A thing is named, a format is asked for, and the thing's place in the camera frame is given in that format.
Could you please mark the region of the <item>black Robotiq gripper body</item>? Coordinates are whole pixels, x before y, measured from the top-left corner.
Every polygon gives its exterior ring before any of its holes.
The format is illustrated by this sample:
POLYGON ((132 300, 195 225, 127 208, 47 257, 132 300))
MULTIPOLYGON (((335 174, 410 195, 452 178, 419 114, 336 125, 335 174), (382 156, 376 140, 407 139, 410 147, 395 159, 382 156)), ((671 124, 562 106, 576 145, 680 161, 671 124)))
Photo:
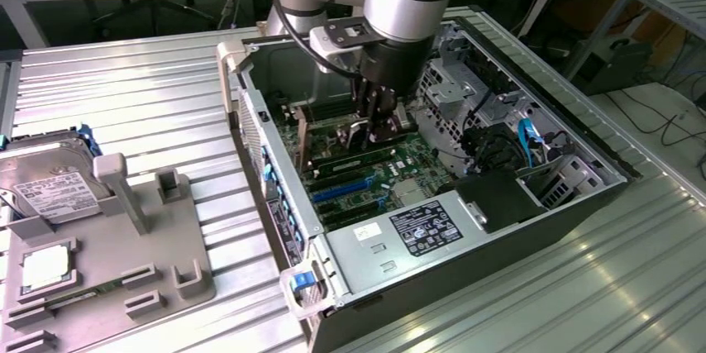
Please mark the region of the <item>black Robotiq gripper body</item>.
POLYGON ((359 72, 367 84, 408 96, 423 72, 435 37, 400 42, 387 39, 363 45, 359 72))

